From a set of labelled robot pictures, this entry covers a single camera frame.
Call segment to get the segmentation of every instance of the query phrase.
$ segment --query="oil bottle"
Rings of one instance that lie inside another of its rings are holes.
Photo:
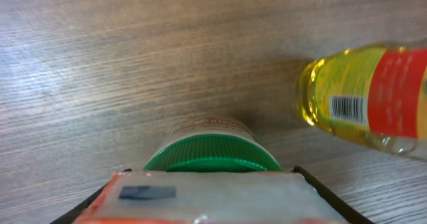
[[[310,125],[388,153],[427,161],[427,49],[375,45],[318,59],[298,83]]]

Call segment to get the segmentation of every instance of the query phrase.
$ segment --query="yellow liquid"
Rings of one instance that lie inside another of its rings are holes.
[[[353,52],[363,50],[346,50],[337,55],[351,55]],[[398,48],[399,51],[405,51],[403,47]],[[303,71],[300,81],[298,83],[298,113],[310,125],[319,127],[327,133],[336,135],[348,141],[371,147],[388,153],[409,155],[414,158],[427,159],[427,145],[420,145],[419,140],[406,138],[406,137],[392,137],[381,133],[373,133],[365,131],[357,127],[347,127],[342,125],[333,125],[328,120],[324,119],[318,113],[318,107],[315,102],[315,84],[318,78],[318,73],[321,68],[328,64],[331,57],[326,57],[320,60],[313,61]]]

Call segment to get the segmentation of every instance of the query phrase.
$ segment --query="bottle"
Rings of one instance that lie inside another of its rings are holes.
[[[190,119],[172,129],[145,170],[195,172],[282,171],[243,123],[217,115]]]
[[[427,161],[427,49],[348,49],[310,63],[298,113],[310,125],[388,153]]]

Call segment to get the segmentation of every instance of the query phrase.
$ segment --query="red label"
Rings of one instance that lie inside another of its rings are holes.
[[[426,66],[427,49],[385,52],[369,90],[371,131],[417,138],[417,105]]]

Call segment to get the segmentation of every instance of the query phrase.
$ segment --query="wooden table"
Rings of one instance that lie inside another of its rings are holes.
[[[371,220],[427,223],[426,163],[294,115],[308,61],[426,26],[427,0],[0,0],[0,222],[54,220],[210,112]]]

